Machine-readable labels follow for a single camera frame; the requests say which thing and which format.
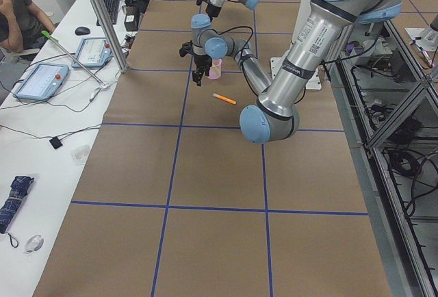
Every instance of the white desk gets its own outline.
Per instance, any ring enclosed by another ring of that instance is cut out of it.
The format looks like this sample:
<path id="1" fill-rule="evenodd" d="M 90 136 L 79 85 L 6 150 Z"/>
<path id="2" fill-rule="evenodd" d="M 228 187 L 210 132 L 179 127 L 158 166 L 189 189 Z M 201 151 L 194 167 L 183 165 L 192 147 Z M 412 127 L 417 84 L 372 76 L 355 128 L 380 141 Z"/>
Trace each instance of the white desk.
<path id="1" fill-rule="evenodd" d="M 126 34 L 123 21 L 124 15 L 120 11 L 117 25 L 114 26 L 120 43 Z M 78 26 L 89 27 L 91 34 L 76 36 L 74 30 Z M 89 0 L 77 0 L 53 36 L 66 49 L 76 52 L 83 37 L 104 35 L 102 29 L 96 26 L 96 16 Z M 48 41 L 35 61 L 61 53 L 52 42 Z M 67 57 L 51 62 L 71 63 Z M 108 90 L 101 91 L 83 112 L 75 113 L 65 107 L 53 107 L 46 103 L 0 109 L 0 124 L 38 136 L 55 136 L 100 124 L 117 82 L 116 61 L 112 59 L 103 70 L 99 71 L 98 77 L 114 84 Z M 51 103 L 65 104 L 74 109 L 85 107 L 98 83 L 93 78 L 88 79 L 88 75 L 83 70 L 70 70 L 70 75 L 57 92 L 62 92 L 82 81 L 85 82 L 51 99 Z M 2 108 L 19 104 L 10 95 Z M 0 127 L 0 207 L 8 197 L 10 184 L 16 175 L 35 177 L 29 195 L 7 229 L 18 238 L 20 246 L 12 248 L 8 235 L 0 235 L 0 295 L 32 296 L 84 167 L 83 164 L 77 165 L 73 161 L 71 151 L 83 145 L 91 148 L 96 135 L 97 130 L 76 133 L 63 140 L 63 146 L 55 150 L 50 145 L 49 139 L 37 140 Z M 37 234 L 44 238 L 42 248 L 36 253 L 23 254 L 26 241 Z M 88 243 L 87 237 L 83 237 L 83 242 Z"/>

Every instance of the gray t-shirt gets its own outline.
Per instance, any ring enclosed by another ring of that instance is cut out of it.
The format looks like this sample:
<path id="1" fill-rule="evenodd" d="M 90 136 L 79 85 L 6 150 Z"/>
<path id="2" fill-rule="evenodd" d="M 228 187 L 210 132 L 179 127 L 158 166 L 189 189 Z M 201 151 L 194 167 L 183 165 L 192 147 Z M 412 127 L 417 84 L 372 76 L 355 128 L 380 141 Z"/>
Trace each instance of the gray t-shirt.
<path id="1" fill-rule="evenodd" d="M 20 26 L 21 35 L 23 36 L 24 48 L 29 48 L 35 40 L 42 36 L 44 30 L 41 22 L 27 9 L 32 4 L 32 0 L 12 0 L 16 21 Z M 9 36 L 8 20 L 0 14 L 0 42 L 7 40 Z"/>

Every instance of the table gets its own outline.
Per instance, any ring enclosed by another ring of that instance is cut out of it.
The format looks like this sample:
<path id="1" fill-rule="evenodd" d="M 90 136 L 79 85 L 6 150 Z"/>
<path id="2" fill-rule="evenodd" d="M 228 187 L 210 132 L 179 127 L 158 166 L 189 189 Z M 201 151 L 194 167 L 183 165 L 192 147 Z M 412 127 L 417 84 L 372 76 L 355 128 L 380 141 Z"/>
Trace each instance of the table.
<path id="1" fill-rule="evenodd" d="M 299 3 L 228 3 L 214 26 L 250 25 L 268 66 Z M 199 88 L 179 57 L 197 12 L 149 3 L 34 296 L 390 296 L 329 83 L 298 104 L 294 137 L 249 143 L 235 62 Z"/>
<path id="2" fill-rule="evenodd" d="M 124 15 L 120 11 L 117 25 L 114 26 L 120 42 L 126 34 L 123 21 Z M 87 36 L 76 36 L 74 30 L 78 26 L 89 27 L 91 33 Z M 89 0 L 76 0 L 53 33 L 53 37 L 71 52 L 76 52 L 83 37 L 98 36 L 104 35 L 101 27 L 96 26 L 96 16 Z M 48 41 L 34 61 L 59 54 L 60 50 Z M 50 62 L 71 63 L 68 57 Z M 0 125 L 37 136 L 55 136 L 98 125 L 118 79 L 116 61 L 112 60 L 98 73 L 98 77 L 113 85 L 108 90 L 101 91 L 82 112 L 76 113 L 66 107 L 54 107 L 46 103 L 14 107 L 20 103 L 10 95 L 1 106 Z M 70 70 L 64 85 L 57 91 L 61 94 L 51 99 L 51 103 L 82 109 L 88 104 L 90 95 L 97 86 L 98 83 L 83 70 Z M 4 127 L 0 128 L 0 203 L 3 205 L 8 197 L 10 184 L 16 175 L 35 177 L 29 195 L 8 227 L 8 231 L 19 239 L 20 246 L 12 248 L 9 237 L 6 234 L 0 235 L 3 296 L 24 297 L 33 294 L 84 167 L 84 164 L 75 163 L 72 152 L 81 146 L 91 148 L 96 135 L 97 130 L 76 133 L 63 140 L 63 146 L 55 150 L 47 138 L 38 140 Z M 26 241 L 38 234 L 44 238 L 43 247 L 37 253 L 23 254 Z"/>

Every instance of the black box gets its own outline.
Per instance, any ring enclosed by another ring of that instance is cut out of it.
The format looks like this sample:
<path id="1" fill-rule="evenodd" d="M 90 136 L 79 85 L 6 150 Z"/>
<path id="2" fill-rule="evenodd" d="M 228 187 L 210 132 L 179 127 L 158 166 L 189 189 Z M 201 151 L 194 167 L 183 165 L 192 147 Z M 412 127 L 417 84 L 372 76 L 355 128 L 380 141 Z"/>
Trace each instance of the black box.
<path id="1" fill-rule="evenodd" d="M 137 31 L 140 13 L 136 6 L 125 7 L 125 29 L 126 31 Z"/>

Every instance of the blue umbrella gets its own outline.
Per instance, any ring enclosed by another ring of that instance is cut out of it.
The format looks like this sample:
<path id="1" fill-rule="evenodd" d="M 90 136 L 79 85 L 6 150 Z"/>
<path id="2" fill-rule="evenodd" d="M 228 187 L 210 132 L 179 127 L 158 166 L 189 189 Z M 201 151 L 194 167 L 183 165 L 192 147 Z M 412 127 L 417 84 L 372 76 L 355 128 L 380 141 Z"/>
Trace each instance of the blue umbrella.
<path id="1" fill-rule="evenodd" d="M 24 197 L 27 196 L 27 191 L 33 182 L 33 177 L 15 176 L 15 180 L 11 184 L 9 198 L 6 200 L 5 205 L 0 209 L 0 233 L 7 233 L 9 235 L 11 245 L 14 248 L 18 247 L 18 240 L 12 237 L 10 233 L 6 232 L 6 229 L 14 218 L 18 208 L 20 208 Z"/>

